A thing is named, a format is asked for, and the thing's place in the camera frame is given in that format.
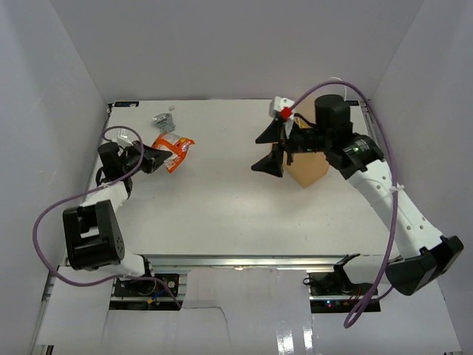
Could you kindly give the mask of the orange white snack bag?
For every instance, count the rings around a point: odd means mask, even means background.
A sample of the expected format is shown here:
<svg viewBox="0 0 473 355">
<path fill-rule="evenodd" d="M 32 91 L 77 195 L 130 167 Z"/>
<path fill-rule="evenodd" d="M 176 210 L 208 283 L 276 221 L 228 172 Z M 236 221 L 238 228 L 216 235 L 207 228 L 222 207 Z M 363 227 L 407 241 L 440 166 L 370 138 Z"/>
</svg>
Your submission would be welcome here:
<svg viewBox="0 0 473 355">
<path fill-rule="evenodd" d="M 167 132 L 160 134 L 156 138 L 152 148 L 171 153 L 171 156 L 164 160 L 164 165 L 168 173 L 172 173 L 186 159 L 189 148 L 194 144 L 194 140 L 190 138 L 181 137 L 173 132 Z"/>
</svg>

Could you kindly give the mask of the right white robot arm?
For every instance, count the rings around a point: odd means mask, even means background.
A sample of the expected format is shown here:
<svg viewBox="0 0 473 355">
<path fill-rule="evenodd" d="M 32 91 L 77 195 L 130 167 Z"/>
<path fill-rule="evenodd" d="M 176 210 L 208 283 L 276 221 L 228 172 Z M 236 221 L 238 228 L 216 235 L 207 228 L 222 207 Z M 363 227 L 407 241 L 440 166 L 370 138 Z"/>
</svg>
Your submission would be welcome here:
<svg viewBox="0 0 473 355">
<path fill-rule="evenodd" d="M 315 122 L 300 127 L 301 115 L 287 98 L 270 104 L 272 121 L 255 140 L 271 145 L 268 155 L 251 168 L 282 177 L 295 154 L 323 153 L 331 167 L 357 189 L 390 230 L 399 256 L 387 262 L 384 275 L 394 289 L 410 296 L 449 270 L 464 249 L 457 236 L 434 227 L 394 180 L 384 153 L 367 135 L 353 130 L 350 105 L 340 95 L 314 102 Z"/>
</svg>

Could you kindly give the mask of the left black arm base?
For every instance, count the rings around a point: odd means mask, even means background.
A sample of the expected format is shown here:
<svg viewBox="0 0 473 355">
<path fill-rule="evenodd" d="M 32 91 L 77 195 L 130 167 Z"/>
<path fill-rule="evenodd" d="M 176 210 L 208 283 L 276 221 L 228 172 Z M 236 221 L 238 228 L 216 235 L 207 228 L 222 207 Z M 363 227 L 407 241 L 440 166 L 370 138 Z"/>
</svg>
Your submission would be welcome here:
<svg viewBox="0 0 473 355">
<path fill-rule="evenodd" d="M 154 278 L 161 280 L 167 285 L 169 291 L 176 297 L 179 291 L 179 274 L 155 274 Z M 115 297 L 168 297 L 169 293 L 159 282 L 120 280 L 115 281 L 115 288 L 112 292 Z"/>
</svg>

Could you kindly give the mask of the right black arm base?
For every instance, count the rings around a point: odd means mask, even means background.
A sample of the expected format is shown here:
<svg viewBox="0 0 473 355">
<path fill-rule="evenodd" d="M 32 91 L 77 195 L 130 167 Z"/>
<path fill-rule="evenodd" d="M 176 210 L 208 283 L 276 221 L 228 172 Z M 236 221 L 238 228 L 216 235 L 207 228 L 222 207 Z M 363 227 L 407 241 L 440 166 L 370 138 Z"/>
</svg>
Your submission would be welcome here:
<svg viewBox="0 0 473 355">
<path fill-rule="evenodd" d="M 361 293 L 361 286 L 335 272 L 309 273 L 302 283 L 310 289 L 312 296 L 356 296 Z"/>
</svg>

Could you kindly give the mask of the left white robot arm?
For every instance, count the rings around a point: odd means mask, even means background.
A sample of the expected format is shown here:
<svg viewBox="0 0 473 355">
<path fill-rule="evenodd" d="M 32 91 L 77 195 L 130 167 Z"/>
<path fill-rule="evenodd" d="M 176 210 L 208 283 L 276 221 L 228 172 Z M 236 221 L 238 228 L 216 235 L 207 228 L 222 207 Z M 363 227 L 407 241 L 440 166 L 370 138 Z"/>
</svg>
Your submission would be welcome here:
<svg viewBox="0 0 473 355">
<path fill-rule="evenodd" d="M 131 287 L 147 295 L 156 286 L 149 261 L 126 251 L 116 211 L 132 192 L 132 175 L 151 174 L 172 156 L 168 150 L 141 146 L 135 141 L 120 149 L 115 142 L 98 147 L 104 182 L 79 206 L 63 212 L 69 264 L 75 270 L 104 268 L 110 273 L 132 276 Z"/>
</svg>

